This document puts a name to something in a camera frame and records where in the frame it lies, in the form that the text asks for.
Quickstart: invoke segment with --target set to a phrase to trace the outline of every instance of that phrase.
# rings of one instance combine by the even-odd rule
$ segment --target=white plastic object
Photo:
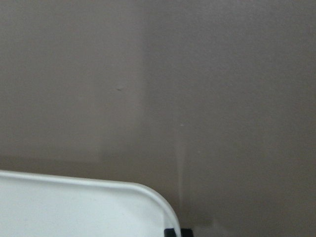
[[[0,170],[1,237],[163,237],[180,227],[140,184]]]

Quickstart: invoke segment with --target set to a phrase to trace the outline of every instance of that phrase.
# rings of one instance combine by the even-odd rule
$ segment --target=small black part
[[[164,237],[176,237],[176,233],[174,229],[165,229],[163,233],[164,233]]]
[[[193,231],[191,229],[181,229],[181,235],[182,237],[194,237],[193,236]]]

